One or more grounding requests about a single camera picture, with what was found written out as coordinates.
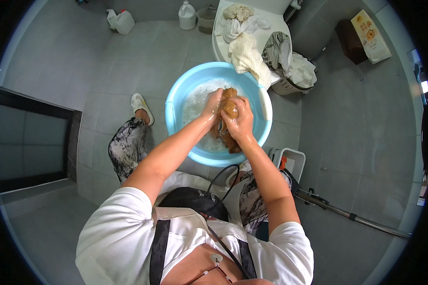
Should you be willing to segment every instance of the metal rod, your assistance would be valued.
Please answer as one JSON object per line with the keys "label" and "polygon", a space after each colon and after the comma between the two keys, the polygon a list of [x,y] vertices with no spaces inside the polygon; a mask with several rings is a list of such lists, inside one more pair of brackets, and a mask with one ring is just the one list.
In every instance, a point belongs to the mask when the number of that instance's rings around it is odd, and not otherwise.
{"label": "metal rod", "polygon": [[[297,191],[296,196],[302,198],[303,200],[305,200],[307,202],[310,202],[310,203],[313,203],[313,204],[315,204],[317,206],[320,206],[323,209],[327,209],[327,210],[330,210],[331,212],[335,212],[337,214],[340,214],[340,215],[342,215],[342,216],[344,216],[346,218],[350,217],[351,213],[346,212],[346,211],[344,211],[344,210],[342,210],[340,208],[337,208],[335,206],[331,206],[330,204],[325,204],[324,202],[320,201],[319,199],[313,198],[313,197],[311,197],[311,196],[303,193],[302,191]],[[388,234],[394,235],[396,237],[410,238],[412,236],[411,233],[404,232],[404,231],[401,231],[401,230],[398,230],[398,229],[395,229],[395,228],[391,228],[389,226],[382,225],[380,223],[376,223],[376,222],[370,221],[368,219],[365,219],[365,218],[362,218],[362,217],[359,217],[359,216],[355,216],[355,221],[359,222],[359,223],[362,223],[363,225],[367,225],[367,226],[369,226],[371,228],[375,228],[375,229],[377,229],[379,231],[382,231],[384,233],[388,233]]]}

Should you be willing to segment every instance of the leg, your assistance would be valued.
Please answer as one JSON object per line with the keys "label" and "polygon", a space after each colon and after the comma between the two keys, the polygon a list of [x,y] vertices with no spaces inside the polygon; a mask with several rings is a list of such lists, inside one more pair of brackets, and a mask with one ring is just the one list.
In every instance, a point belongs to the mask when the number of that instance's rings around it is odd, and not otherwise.
{"label": "leg", "polygon": [[[287,181],[289,188],[292,188],[292,180],[284,171],[281,174]],[[241,222],[248,233],[255,231],[258,226],[268,218],[263,198],[258,191],[257,182],[255,181],[252,171],[244,174],[243,178],[249,181],[243,186],[240,195],[240,215]]]}
{"label": "leg", "polygon": [[124,183],[138,163],[147,156],[144,146],[146,122],[149,122],[146,112],[143,109],[137,110],[135,117],[120,127],[109,143],[109,158],[120,183]]}

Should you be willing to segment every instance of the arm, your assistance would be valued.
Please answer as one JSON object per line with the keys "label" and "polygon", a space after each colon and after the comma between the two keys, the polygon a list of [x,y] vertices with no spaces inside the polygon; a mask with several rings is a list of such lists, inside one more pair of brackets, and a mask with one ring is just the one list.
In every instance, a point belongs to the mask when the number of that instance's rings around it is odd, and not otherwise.
{"label": "arm", "polygon": [[252,134],[253,115],[249,101],[246,98],[231,100],[238,106],[238,119],[231,120],[224,111],[221,111],[221,115],[230,135],[238,142],[251,163],[260,195],[267,208],[269,233],[285,222],[301,223],[287,182]]}
{"label": "arm", "polygon": [[141,161],[122,187],[143,191],[154,205],[165,180],[181,165],[189,151],[215,123],[223,89],[219,88],[206,103],[200,117],[156,146]]}

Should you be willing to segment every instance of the hand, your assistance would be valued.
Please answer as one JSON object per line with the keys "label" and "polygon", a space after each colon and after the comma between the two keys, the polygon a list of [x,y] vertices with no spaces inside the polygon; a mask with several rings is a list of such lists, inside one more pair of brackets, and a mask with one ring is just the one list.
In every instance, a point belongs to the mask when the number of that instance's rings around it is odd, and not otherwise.
{"label": "hand", "polygon": [[225,111],[220,111],[220,115],[227,124],[227,129],[232,138],[236,140],[238,145],[242,145],[255,141],[252,134],[252,126],[254,124],[254,115],[252,114],[249,100],[245,97],[238,96],[239,98],[231,98],[238,107],[239,117],[237,119],[230,119]]}
{"label": "hand", "polygon": [[224,90],[222,88],[218,88],[216,91],[209,93],[206,97],[206,106],[201,112],[200,117],[212,125],[216,122],[223,93]]}

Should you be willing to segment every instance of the white t-shirt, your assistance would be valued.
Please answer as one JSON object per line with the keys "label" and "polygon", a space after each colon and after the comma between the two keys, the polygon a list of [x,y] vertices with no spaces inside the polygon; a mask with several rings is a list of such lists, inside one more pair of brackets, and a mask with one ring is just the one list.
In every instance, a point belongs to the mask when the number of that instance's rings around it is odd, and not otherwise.
{"label": "white t-shirt", "polygon": [[[162,280],[198,245],[207,243],[230,258],[208,234],[204,218],[189,208],[152,208],[148,196],[133,187],[115,191],[81,231],[76,266],[87,285],[149,284],[151,245],[158,219],[171,219]],[[274,284],[312,282],[314,254],[302,226],[279,225],[269,242],[258,240],[232,223],[209,220],[209,226],[241,261],[237,239],[249,244],[257,278]]]}

